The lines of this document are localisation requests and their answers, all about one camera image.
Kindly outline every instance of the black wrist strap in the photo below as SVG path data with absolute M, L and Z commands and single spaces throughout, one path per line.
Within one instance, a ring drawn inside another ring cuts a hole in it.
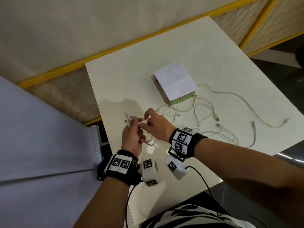
M 141 177 L 137 172 L 138 158 L 129 151 L 119 150 L 106 167 L 106 177 L 118 179 L 129 187 L 140 183 Z
M 178 160 L 184 162 L 185 158 L 194 157 L 194 149 L 203 138 L 207 137 L 200 134 L 199 131 L 181 127 L 174 130 L 170 136 L 169 143 L 177 156 L 181 157 Z

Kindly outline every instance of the white paper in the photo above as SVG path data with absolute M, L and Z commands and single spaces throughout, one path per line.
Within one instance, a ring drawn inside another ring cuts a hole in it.
M 181 64 L 172 64 L 154 72 L 170 101 L 187 95 L 198 88 Z

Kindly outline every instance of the black and white shirt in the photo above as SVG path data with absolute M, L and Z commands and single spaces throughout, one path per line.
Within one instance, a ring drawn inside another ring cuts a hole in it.
M 212 210 L 195 205 L 183 205 L 166 211 L 161 217 L 143 224 L 141 228 L 195 228 L 195 227 L 243 227 L 255 228 L 249 222 L 235 219 L 226 214 L 219 214 Z

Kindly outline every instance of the left hand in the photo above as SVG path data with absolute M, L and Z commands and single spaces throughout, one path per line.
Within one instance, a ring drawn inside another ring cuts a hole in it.
M 143 135 L 143 130 L 138 126 L 138 118 L 132 117 L 131 128 L 126 126 L 123 130 L 121 149 L 127 150 L 138 157 L 141 153 L 142 143 L 146 141 L 146 136 Z

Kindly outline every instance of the tabletop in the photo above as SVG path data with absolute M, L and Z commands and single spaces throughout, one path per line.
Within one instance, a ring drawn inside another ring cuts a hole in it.
M 173 63 L 182 64 L 196 84 L 206 83 L 215 91 L 239 94 L 269 124 L 277 126 L 289 119 L 283 127 L 271 128 L 261 123 L 240 98 L 206 89 L 197 91 L 198 96 L 213 103 L 220 123 L 238 137 L 241 146 L 252 144 L 251 121 L 256 124 L 252 149 L 257 151 L 274 155 L 303 140 L 303 115 L 217 24 L 205 17 L 86 63 L 113 153 L 120 149 L 125 113 L 143 116 L 148 108 L 165 104 L 152 76 L 154 71 Z M 180 103 L 179 109 L 188 109 L 192 101 Z M 195 105 L 201 103 L 205 102 L 196 99 Z M 179 113 L 179 124 L 195 127 L 193 110 Z M 200 120 L 210 113 L 207 107 L 197 107 Z M 168 114 L 166 110 L 165 117 L 169 119 Z M 201 128 L 218 131 L 215 123 L 210 117 Z M 129 208 L 135 225 L 206 190 L 200 176 L 192 170 L 177 180 L 165 166 L 166 150 L 168 147 L 160 141 L 154 146 L 143 145 L 141 155 L 152 153 L 158 164 L 160 183 L 152 187 L 141 183 L 133 191 Z M 185 164 L 194 166 L 209 187 L 221 182 L 196 159 L 187 159 Z

